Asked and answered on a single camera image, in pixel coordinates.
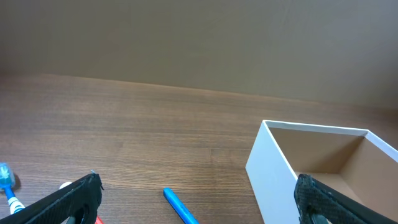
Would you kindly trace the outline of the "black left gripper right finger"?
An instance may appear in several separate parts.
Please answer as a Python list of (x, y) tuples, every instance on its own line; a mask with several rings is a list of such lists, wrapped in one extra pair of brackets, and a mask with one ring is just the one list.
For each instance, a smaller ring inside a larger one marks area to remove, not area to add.
[(307, 174), (298, 176), (294, 199), (300, 224), (397, 224)]

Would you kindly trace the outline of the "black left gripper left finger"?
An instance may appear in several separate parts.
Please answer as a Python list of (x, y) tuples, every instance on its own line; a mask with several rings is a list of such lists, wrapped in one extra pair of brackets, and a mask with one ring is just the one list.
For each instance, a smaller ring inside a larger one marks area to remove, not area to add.
[(95, 224), (102, 190), (100, 175), (90, 173), (1, 219), (1, 224), (59, 224), (69, 217), (76, 223)]

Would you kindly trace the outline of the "blue disposable razor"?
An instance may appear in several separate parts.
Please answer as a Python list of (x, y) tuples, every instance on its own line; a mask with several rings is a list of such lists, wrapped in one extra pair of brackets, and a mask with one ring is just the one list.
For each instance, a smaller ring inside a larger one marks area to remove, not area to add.
[(184, 224), (199, 224), (198, 220), (192, 215), (189, 209), (183, 204), (171, 188), (164, 188), (163, 195)]

